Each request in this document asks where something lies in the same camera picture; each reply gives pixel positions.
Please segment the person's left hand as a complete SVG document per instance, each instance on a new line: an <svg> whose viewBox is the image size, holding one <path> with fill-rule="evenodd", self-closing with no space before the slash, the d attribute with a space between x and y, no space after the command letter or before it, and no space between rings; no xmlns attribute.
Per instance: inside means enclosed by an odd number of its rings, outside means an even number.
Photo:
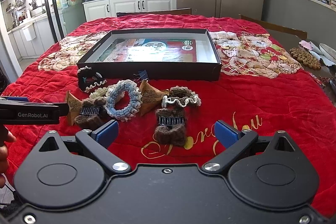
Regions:
<svg viewBox="0 0 336 224"><path fill-rule="evenodd" d="M8 155L9 150L6 143L14 143L17 141L17 138L9 132L9 130L4 126L1 125L1 146L0 146L0 188L3 188L6 184L5 176L3 175L8 167Z"/></svg>

